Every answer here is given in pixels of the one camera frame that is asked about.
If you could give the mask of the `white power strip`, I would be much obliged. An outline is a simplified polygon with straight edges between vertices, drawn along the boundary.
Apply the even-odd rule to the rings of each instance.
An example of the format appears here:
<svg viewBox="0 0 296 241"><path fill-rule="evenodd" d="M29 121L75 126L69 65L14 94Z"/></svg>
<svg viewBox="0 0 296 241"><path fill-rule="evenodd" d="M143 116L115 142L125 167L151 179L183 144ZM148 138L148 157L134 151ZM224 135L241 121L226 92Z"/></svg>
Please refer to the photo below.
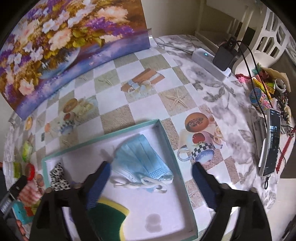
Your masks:
<svg viewBox="0 0 296 241"><path fill-rule="evenodd" d="M202 48L194 50L191 59L219 81L224 81L231 75L230 68L227 68L225 71L220 70L213 63L214 56Z"/></svg>

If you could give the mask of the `smartphone on stand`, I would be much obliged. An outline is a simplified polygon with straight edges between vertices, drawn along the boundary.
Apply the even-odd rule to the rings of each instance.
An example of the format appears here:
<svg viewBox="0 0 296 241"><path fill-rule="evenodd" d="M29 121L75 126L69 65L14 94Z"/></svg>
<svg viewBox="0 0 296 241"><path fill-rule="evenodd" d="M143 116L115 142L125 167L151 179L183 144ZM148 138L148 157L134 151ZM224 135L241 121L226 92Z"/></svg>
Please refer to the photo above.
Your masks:
<svg viewBox="0 0 296 241"><path fill-rule="evenodd" d="M266 120L266 137L263 139L260 155L261 177L267 177L275 171L280 145L280 112L270 108Z"/></svg>

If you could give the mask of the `black white spotted cloth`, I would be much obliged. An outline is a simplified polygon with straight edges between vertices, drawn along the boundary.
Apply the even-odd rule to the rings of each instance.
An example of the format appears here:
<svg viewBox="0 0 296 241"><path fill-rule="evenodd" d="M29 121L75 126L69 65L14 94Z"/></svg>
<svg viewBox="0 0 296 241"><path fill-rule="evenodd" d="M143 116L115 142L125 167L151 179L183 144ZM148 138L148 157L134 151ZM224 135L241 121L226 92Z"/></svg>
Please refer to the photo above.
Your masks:
<svg viewBox="0 0 296 241"><path fill-rule="evenodd" d="M64 178L64 169L61 163L57 163L50 171L51 188L54 191L62 191L70 189L69 182Z"/></svg>

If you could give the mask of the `floral painting canvas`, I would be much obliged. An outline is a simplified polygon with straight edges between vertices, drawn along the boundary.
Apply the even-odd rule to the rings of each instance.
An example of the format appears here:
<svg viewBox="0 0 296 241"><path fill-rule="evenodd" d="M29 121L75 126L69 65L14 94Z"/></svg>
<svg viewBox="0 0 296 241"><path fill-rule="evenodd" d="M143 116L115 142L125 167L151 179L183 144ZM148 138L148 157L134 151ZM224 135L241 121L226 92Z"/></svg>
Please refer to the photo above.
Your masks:
<svg viewBox="0 0 296 241"><path fill-rule="evenodd" d="M24 120L74 78L149 47L141 1L1 1L1 94Z"/></svg>

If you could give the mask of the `green tissue pack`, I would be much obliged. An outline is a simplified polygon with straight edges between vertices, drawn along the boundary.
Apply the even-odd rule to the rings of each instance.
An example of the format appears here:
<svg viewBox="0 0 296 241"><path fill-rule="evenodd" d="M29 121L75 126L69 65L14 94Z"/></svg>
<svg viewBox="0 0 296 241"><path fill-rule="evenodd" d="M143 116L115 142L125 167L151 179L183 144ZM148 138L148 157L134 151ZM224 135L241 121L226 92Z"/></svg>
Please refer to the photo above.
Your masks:
<svg viewBox="0 0 296 241"><path fill-rule="evenodd" d="M33 146L29 141L25 141L22 148L22 160L29 162L33 152Z"/></svg>

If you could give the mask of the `colourful tape roll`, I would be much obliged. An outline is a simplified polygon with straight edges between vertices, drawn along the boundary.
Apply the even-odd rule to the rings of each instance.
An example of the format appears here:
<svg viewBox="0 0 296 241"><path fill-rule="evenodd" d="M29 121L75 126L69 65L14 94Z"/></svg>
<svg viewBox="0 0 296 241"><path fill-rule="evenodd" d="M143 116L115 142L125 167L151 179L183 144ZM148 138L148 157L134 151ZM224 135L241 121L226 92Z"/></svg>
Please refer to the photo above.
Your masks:
<svg viewBox="0 0 296 241"><path fill-rule="evenodd" d="M258 87L255 87L251 90L250 95L250 102L251 104L258 110L263 110L266 112L268 109L271 108L269 101L267 100L267 96L262 90Z"/></svg>

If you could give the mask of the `pink striped scrunchie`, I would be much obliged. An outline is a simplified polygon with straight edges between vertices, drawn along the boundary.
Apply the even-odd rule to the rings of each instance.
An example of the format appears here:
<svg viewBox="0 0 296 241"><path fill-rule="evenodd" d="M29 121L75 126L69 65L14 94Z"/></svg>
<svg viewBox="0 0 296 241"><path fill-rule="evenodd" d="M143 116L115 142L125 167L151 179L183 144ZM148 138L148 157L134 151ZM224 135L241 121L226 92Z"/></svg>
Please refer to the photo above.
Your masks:
<svg viewBox="0 0 296 241"><path fill-rule="evenodd" d="M18 198L26 207L35 205L41 198L42 193L34 180L29 181L20 192Z"/></svg>

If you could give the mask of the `black power adapter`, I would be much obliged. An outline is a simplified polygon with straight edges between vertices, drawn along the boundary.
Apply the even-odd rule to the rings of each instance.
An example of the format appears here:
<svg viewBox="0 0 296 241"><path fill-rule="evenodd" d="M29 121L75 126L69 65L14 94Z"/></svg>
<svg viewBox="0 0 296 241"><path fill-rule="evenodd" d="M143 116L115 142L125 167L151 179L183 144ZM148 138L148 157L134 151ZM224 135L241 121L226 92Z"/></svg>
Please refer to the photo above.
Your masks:
<svg viewBox="0 0 296 241"><path fill-rule="evenodd" d="M236 57L237 51L234 48L234 44L229 45L227 43L218 48L213 59L213 64L221 71L225 71Z"/></svg>

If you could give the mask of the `checkered patterned tablecloth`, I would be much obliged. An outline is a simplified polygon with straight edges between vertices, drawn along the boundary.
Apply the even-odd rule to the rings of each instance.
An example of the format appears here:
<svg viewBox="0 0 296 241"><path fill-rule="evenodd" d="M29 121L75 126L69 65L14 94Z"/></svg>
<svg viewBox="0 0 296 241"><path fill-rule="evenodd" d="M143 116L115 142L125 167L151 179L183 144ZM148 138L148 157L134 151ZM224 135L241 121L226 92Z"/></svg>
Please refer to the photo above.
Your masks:
<svg viewBox="0 0 296 241"><path fill-rule="evenodd" d="M189 52L203 47L190 35L156 39L147 50L109 61L70 81L33 111L33 125L13 114L2 160L19 162L23 143L33 139L31 162L38 172L42 159L95 137L158 119L180 167L189 200L202 232L214 212L208 209L191 174L192 161L181 150L185 119L203 113L210 120L216 143L205 167L221 182L239 189L258 190L266 210L277 198L280 172L271 175L268 188L255 166L256 145L251 118L251 85L233 75L219 81L193 62Z"/></svg>

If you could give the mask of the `white lattice chair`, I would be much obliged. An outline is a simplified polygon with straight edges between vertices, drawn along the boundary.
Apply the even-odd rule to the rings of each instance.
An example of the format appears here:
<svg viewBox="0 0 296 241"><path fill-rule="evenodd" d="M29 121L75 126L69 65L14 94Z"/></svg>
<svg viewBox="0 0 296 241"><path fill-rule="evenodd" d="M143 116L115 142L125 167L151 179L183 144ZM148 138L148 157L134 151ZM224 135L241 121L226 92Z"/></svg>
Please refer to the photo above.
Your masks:
<svg viewBox="0 0 296 241"><path fill-rule="evenodd" d="M247 75L256 64L269 68L275 64L290 42L290 33L280 18L267 6L260 7L260 17L250 44L240 42L240 56L233 65L234 74Z"/></svg>

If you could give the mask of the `light blue face mask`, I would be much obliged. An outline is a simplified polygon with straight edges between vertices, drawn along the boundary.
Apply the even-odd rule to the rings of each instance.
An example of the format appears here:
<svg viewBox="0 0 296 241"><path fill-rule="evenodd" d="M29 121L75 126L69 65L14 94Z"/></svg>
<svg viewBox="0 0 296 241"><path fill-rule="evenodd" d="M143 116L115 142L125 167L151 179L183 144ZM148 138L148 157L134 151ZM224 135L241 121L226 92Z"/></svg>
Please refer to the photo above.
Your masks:
<svg viewBox="0 0 296 241"><path fill-rule="evenodd" d="M115 188L145 189L164 194L174 175L144 135L129 138L116 149L110 178Z"/></svg>

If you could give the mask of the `green yellow scrub sponge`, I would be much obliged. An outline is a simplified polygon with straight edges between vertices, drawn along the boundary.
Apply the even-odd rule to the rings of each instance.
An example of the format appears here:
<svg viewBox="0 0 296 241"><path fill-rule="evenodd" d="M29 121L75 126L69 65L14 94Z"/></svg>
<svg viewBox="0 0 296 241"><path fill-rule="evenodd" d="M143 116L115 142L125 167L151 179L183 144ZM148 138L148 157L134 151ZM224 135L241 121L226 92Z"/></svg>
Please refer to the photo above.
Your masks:
<svg viewBox="0 0 296 241"><path fill-rule="evenodd" d="M123 241L123 225L129 213L124 206L101 197L97 204L88 210L88 218L99 240Z"/></svg>

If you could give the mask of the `white teal-rimmed box tray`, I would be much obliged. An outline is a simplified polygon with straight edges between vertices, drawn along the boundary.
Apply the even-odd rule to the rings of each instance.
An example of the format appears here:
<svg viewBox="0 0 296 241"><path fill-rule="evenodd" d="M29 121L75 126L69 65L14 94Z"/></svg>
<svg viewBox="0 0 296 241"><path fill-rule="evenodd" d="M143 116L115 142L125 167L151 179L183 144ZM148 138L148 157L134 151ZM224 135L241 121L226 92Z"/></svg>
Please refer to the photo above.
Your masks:
<svg viewBox="0 0 296 241"><path fill-rule="evenodd" d="M61 164L69 183L81 183L109 161L101 196L122 205L126 240L195 240L198 228L168 136L151 120L51 154L42 160L46 185Z"/></svg>

